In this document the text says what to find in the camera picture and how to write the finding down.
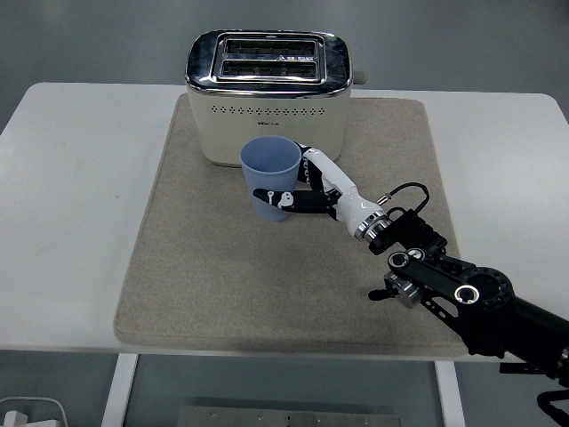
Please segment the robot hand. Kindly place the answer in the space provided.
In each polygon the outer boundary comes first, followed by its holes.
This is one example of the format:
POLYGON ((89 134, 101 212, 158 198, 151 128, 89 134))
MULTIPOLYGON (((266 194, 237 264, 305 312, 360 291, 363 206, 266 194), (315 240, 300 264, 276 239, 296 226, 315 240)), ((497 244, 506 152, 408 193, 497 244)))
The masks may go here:
POLYGON ((384 210, 359 195, 356 184, 321 150, 300 145, 298 179, 309 190, 284 191, 257 188, 252 195, 268 205, 296 214, 328 214, 344 222, 349 234, 371 238, 389 226, 384 210))

